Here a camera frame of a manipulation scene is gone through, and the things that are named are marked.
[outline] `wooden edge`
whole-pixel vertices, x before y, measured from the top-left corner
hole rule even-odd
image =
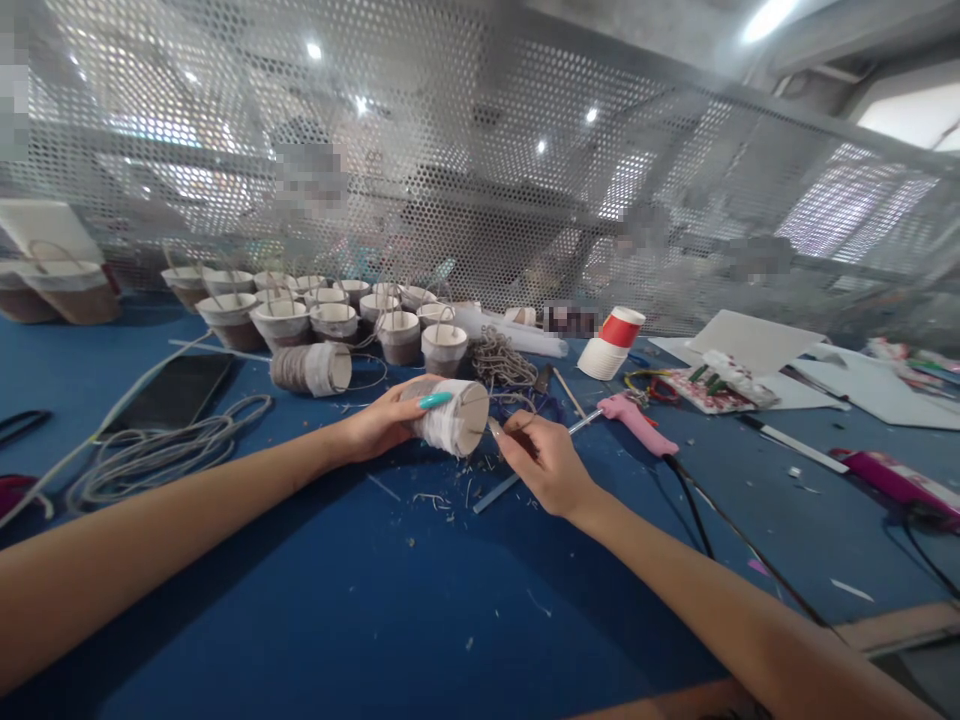
[[[960,603],[941,602],[898,610],[875,618],[834,627],[854,650],[877,654],[919,645],[940,637],[960,635]]]
[[[733,678],[697,685],[646,700],[578,715],[572,720],[667,720],[721,715],[734,710],[744,717],[754,706],[750,693]]]

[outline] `pink glue gun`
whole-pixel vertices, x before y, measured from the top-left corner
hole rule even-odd
[[[619,420],[636,436],[643,446],[657,457],[676,455],[680,448],[670,442],[647,422],[635,402],[625,395],[614,395],[597,403],[597,408],[608,420]]]

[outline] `hand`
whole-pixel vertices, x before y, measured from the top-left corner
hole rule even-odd
[[[441,402],[437,402],[437,399],[428,400],[436,396],[428,395],[401,402],[400,395],[404,389],[422,380],[439,382],[443,378],[439,375],[421,375],[400,385],[394,385],[372,405],[337,423],[343,431],[340,436],[344,443],[344,462],[372,460],[409,440],[413,435],[404,424],[405,422],[422,418],[430,412],[430,408],[452,399],[452,396],[446,400],[438,398]],[[449,395],[449,393],[440,393],[440,395]]]
[[[572,520],[600,493],[563,425],[517,410],[502,429],[491,418],[490,431],[510,467],[551,515]]]

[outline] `red paper cup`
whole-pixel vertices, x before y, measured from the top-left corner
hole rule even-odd
[[[600,328],[600,339],[617,347],[630,347],[647,318],[636,310],[617,305]]]

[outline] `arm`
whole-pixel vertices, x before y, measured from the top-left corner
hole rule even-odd
[[[545,510],[620,558],[778,718],[936,718],[827,631],[627,509],[590,479],[561,425],[518,411],[491,422],[507,462]]]
[[[421,417],[438,401],[399,402],[406,384],[335,425],[0,552],[0,695],[312,480],[408,439],[401,423]],[[65,597],[69,612],[64,612]]]

